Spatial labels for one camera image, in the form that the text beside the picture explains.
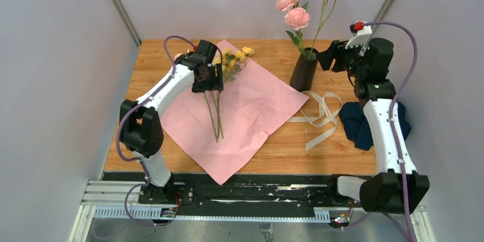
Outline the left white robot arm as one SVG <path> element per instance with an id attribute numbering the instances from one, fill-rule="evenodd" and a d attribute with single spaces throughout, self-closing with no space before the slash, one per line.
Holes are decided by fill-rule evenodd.
<path id="1" fill-rule="evenodd" d="M 174 177 L 161 152 L 163 114 L 187 89 L 193 93 L 224 89 L 222 66 L 215 63 L 220 49 L 206 40 L 192 47 L 193 51 L 176 57 L 168 53 L 168 73 L 140 98 L 126 99 L 120 106 L 116 150 L 124 161 L 140 163 L 146 180 L 142 186 L 153 190 L 153 197 L 162 204 L 175 196 Z"/>

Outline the cream printed ribbon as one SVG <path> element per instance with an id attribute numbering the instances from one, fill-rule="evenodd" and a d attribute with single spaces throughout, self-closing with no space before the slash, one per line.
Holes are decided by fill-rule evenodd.
<path id="1" fill-rule="evenodd" d="M 318 117 L 310 117 L 305 114 L 305 112 L 300 109 L 302 113 L 301 117 L 291 117 L 287 120 L 287 123 L 309 123 L 311 126 L 315 128 L 321 128 L 329 123 L 333 123 L 333 127 L 319 136 L 315 137 L 314 139 L 310 140 L 305 145 L 305 150 L 309 151 L 311 148 L 315 147 L 316 145 L 320 144 L 321 142 L 325 141 L 331 135 L 336 132 L 338 126 L 337 117 L 342 109 L 343 102 L 340 96 L 333 92 L 325 92 L 322 95 L 319 95 L 313 91 L 302 91 L 303 94 L 309 95 L 318 103 Z M 336 98 L 339 102 L 339 107 L 335 111 L 331 111 L 329 106 L 326 103 L 326 98 Z"/>

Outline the pale pink rose stem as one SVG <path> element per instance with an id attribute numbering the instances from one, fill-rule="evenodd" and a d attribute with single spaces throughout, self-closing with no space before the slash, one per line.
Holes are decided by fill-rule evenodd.
<path id="1" fill-rule="evenodd" d="M 183 54 L 183 53 L 176 54 L 174 56 L 175 63 L 177 62 L 176 60 L 178 59 L 178 57 L 181 57 L 181 56 L 184 56 L 184 55 L 185 54 Z M 212 110 L 211 110 L 211 105 L 210 105 L 210 102 L 208 100 L 208 97 L 207 97 L 206 92 L 203 92 L 203 97 L 204 97 L 205 102 L 207 104 L 208 112 L 209 112 L 210 119 L 211 119 L 211 123 L 212 123 L 212 129 L 213 129 L 215 141 L 218 143 L 218 141 L 219 141 L 219 132 L 217 130 L 218 128 L 216 127 L 217 125 L 215 124 L 215 120 L 214 120 L 213 113 L 212 113 Z"/>

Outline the light pink rose stem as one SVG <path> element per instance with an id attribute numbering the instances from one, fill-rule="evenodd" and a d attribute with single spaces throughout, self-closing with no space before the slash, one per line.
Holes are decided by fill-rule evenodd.
<path id="1" fill-rule="evenodd" d="M 212 99 L 216 110 L 216 120 L 217 120 L 217 139 L 224 139 L 223 126 L 221 121 L 221 111 L 220 111 L 220 91 L 211 91 Z"/>

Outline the pink paper bouquet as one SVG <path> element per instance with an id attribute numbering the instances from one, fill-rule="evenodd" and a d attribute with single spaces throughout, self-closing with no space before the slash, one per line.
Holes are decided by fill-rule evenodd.
<path id="1" fill-rule="evenodd" d="M 224 137 L 215 140 L 201 94 L 184 91 L 162 116 L 162 153 L 173 172 L 206 172 L 223 184 L 237 172 L 303 173 L 304 129 L 289 123 L 308 97 L 288 85 L 296 52 L 288 41 L 222 41 L 254 56 L 221 94 Z"/>

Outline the black cylindrical vase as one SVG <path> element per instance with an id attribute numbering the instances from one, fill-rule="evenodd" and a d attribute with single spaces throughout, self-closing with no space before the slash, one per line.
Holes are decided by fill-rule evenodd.
<path id="1" fill-rule="evenodd" d="M 299 92 L 310 90 L 318 64 L 318 50 L 305 48 L 304 51 L 299 55 L 290 79 L 290 86 Z"/>

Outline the yellow rose stem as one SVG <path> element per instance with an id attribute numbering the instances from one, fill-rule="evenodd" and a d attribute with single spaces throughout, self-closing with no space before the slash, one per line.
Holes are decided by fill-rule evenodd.
<path id="1" fill-rule="evenodd" d="M 215 63 L 221 63 L 223 68 L 223 82 L 235 80 L 235 76 L 247 65 L 247 60 L 255 53 L 250 47 L 243 47 L 241 51 L 234 53 L 230 48 L 221 51 L 221 57 L 215 58 Z"/>

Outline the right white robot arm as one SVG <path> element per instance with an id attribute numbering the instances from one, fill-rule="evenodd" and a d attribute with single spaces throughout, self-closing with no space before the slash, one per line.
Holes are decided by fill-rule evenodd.
<path id="1" fill-rule="evenodd" d="M 396 89 L 387 79 L 393 44 L 373 38 L 364 55 L 347 41 L 333 41 L 318 59 L 324 71 L 345 71 L 354 78 L 354 93 L 368 121 L 377 158 L 377 173 L 362 179 L 333 175 L 326 190 L 329 204 L 341 206 L 348 198 L 358 201 L 366 212 L 413 213 L 430 188 L 429 178 L 420 175 L 405 146 L 393 100 Z"/>

